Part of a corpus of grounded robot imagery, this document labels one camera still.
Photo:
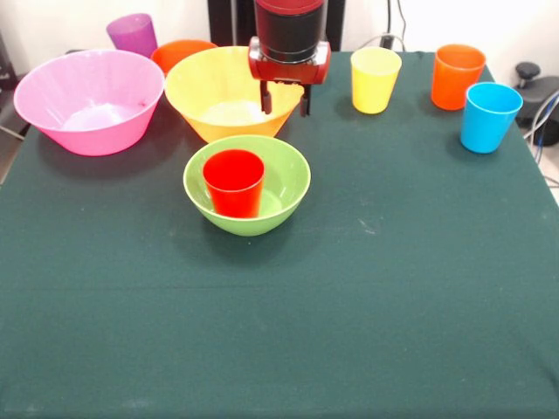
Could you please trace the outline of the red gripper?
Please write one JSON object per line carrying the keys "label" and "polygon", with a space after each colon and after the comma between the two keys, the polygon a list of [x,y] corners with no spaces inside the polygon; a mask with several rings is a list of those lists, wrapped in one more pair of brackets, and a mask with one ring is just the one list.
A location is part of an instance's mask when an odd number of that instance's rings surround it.
{"label": "red gripper", "polygon": [[252,37],[248,45],[248,63],[252,76],[260,81],[261,110],[270,114],[273,110],[272,97],[267,81],[289,82],[300,84],[303,94],[300,98],[300,116],[310,114],[312,87],[322,84],[328,75],[330,65],[330,43],[320,41],[314,48],[314,54],[300,63],[274,61],[268,58],[261,49],[258,37]]}

